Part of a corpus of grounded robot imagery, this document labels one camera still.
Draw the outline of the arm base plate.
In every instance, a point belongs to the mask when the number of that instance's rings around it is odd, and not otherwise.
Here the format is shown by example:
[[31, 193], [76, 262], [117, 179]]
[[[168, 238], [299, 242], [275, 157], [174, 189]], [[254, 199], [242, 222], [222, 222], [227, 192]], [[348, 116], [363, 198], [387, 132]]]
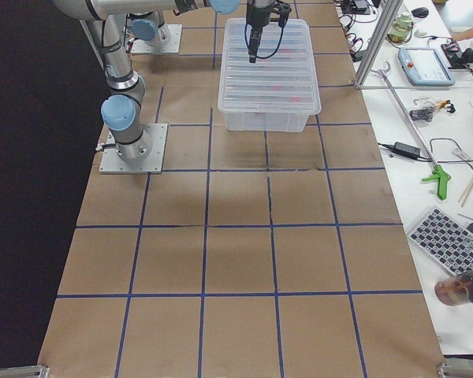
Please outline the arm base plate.
[[140, 124], [141, 138], [131, 145], [119, 144], [108, 132], [99, 166], [101, 174], [161, 174], [168, 124]]
[[132, 38], [131, 53], [134, 55], [179, 54], [181, 47], [182, 25], [164, 24], [160, 28], [146, 20], [134, 20], [130, 27]]

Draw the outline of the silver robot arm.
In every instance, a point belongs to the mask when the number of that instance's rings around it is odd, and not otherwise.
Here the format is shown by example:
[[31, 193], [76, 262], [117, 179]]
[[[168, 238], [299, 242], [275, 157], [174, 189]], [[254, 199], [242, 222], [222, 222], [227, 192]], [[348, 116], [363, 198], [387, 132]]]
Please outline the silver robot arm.
[[77, 19], [88, 30], [95, 54], [102, 62], [111, 96], [102, 104], [101, 114], [116, 143], [117, 156], [129, 162], [142, 161], [151, 153], [153, 139], [139, 121], [145, 95], [142, 76], [134, 70], [121, 40], [115, 17], [129, 15], [142, 23], [141, 31], [133, 30], [138, 39], [161, 42], [165, 11], [179, 16], [202, 8], [220, 14], [231, 14], [238, 1], [55, 1], [65, 15]]
[[131, 33], [136, 39], [158, 48], [169, 42], [171, 37], [162, 11], [130, 13]]

